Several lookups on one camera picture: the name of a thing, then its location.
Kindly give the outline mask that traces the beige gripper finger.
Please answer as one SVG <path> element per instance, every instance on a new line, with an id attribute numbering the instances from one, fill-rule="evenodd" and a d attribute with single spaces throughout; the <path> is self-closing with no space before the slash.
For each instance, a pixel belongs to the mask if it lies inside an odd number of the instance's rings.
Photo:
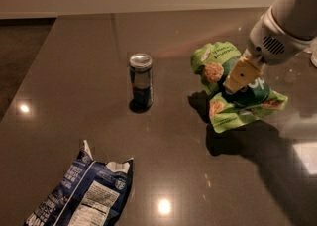
<path id="1" fill-rule="evenodd" d="M 234 94 L 263 74 L 264 61 L 260 53 L 245 50 L 223 83 L 226 91 Z"/>

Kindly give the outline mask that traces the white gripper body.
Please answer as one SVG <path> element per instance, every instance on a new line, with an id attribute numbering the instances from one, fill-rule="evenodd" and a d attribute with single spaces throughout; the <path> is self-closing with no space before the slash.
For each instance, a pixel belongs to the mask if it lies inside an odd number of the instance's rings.
<path id="1" fill-rule="evenodd" d="M 250 31 L 246 54 L 266 65 L 280 65 L 308 48 L 311 39 L 287 33 L 269 8 Z"/>

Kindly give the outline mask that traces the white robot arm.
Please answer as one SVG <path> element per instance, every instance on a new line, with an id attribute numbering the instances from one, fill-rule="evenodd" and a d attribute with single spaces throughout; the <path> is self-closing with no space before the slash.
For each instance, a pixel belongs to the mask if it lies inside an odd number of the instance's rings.
<path id="1" fill-rule="evenodd" d="M 317 36 L 317 0 L 276 0 L 250 31 L 247 47 L 224 87 L 236 93 L 263 74 L 308 48 Z"/>

